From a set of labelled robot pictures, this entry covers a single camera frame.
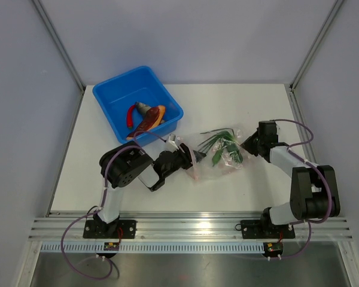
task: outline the blue plastic container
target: blue plastic container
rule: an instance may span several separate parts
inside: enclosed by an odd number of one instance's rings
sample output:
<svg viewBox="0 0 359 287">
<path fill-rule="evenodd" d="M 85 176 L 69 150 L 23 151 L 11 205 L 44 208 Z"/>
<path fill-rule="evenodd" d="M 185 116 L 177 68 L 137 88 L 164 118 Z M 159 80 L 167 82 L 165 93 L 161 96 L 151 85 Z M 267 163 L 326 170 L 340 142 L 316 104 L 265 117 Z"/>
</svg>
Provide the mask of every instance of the blue plastic container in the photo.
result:
<svg viewBox="0 0 359 287">
<path fill-rule="evenodd" d="M 93 94 L 107 117 L 115 136 L 122 144 L 128 142 L 126 137 L 131 132 L 126 126 L 127 110 L 141 102 L 149 106 L 163 105 L 166 112 L 165 122 L 150 132 L 160 136 L 167 135 L 177 128 L 177 122 L 184 111 L 147 66 L 141 66 L 94 86 Z M 136 109 L 133 111 L 133 128 L 142 121 Z M 137 137 L 141 146 L 156 140 L 155 136 L 144 133 Z"/>
</svg>

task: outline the white table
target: white table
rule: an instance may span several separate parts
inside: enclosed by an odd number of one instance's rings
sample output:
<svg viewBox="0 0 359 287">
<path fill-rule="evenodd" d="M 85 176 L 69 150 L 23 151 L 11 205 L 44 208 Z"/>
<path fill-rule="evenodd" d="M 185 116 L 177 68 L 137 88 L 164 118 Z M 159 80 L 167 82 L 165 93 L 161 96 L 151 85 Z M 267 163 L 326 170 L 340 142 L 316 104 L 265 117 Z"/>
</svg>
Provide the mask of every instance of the white table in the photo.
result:
<svg viewBox="0 0 359 287">
<path fill-rule="evenodd" d="M 250 134 L 261 120 L 293 119 L 281 84 L 165 85 L 182 106 L 184 117 L 175 131 L 186 135 L 243 123 Z M 117 147 L 110 125 L 87 87 L 54 196 L 51 211 L 87 211 L 99 204 L 103 179 L 99 159 Z M 300 141 L 296 126 L 280 123 L 280 140 Z M 163 143 L 145 147 L 155 159 Z M 301 148 L 296 151 L 304 155 Z M 277 167 L 254 158 L 242 170 L 206 182 L 194 182 L 180 170 L 165 185 L 150 192 L 134 180 L 125 188 L 122 212 L 250 212 L 289 200 L 290 178 Z"/>
</svg>

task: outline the gray wall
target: gray wall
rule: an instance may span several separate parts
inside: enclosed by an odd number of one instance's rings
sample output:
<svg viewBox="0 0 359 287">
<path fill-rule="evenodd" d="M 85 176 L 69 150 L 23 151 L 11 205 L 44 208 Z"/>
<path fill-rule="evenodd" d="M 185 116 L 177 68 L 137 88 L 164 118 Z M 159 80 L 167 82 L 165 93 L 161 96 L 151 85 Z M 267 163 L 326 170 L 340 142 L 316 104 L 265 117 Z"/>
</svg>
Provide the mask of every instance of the gray wall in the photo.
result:
<svg viewBox="0 0 359 287">
<path fill-rule="evenodd" d="M 290 83 L 334 0 L 42 0 L 78 73 Z"/>
<path fill-rule="evenodd" d="M 78 98 L 30 1 L 0 0 L 0 287 L 45 214 Z"/>
<path fill-rule="evenodd" d="M 359 0 L 345 3 L 296 92 L 319 161 L 336 169 L 359 250 Z"/>
</svg>

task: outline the gray floor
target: gray floor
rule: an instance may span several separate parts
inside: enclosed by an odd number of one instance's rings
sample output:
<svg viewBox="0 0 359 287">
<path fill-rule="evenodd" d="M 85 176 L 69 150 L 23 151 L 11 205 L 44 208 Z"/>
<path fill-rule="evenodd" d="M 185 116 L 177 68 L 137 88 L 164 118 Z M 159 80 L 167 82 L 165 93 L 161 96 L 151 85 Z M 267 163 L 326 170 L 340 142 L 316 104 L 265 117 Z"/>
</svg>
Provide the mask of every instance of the gray floor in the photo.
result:
<svg viewBox="0 0 359 287">
<path fill-rule="evenodd" d="M 290 254 L 300 246 L 285 245 Z M 69 254 L 72 263 L 92 256 Z M 222 254 L 117 254 L 112 260 L 120 270 L 104 281 L 85 279 L 71 271 L 61 254 L 40 254 L 32 287 L 221 287 L 221 286 L 350 286 L 338 248 L 334 243 L 311 243 L 294 259 L 267 262 L 257 255 Z M 79 270 L 103 276 L 108 265 L 87 261 Z"/>
</svg>

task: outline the transparent bag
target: transparent bag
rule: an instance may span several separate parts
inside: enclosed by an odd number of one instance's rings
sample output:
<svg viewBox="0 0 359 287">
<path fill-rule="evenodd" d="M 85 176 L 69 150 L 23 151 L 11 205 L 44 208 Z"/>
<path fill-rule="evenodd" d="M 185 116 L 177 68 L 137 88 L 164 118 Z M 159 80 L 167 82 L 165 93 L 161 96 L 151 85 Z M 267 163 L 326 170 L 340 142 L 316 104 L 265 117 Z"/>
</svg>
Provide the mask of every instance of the transparent bag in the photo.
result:
<svg viewBox="0 0 359 287">
<path fill-rule="evenodd" d="M 250 135 L 241 126 L 177 136 L 176 143 L 189 147 L 193 167 L 186 172 L 195 180 L 214 179 L 243 168 L 251 155 L 242 144 Z"/>
</svg>

